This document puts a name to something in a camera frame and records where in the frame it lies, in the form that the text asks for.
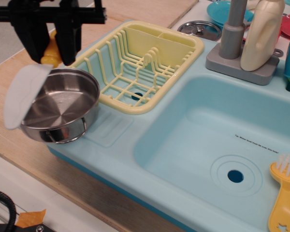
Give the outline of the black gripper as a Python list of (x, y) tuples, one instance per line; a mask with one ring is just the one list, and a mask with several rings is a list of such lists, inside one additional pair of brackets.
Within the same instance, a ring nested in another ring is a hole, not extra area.
[(75, 62), (75, 57), (81, 49), (81, 24), (104, 24), (106, 9), (100, 0), (95, 0), (94, 7), (80, 7), (77, 0), (61, 0), (58, 6), (42, 6), (41, 0), (10, 0), (5, 6), (0, 6), (0, 22), (10, 22), (13, 26), (22, 17), (30, 25), (20, 23), (14, 26), (17, 36), (30, 58), (41, 63), (48, 47), (50, 36), (46, 23), (55, 23), (55, 39), (66, 66)]

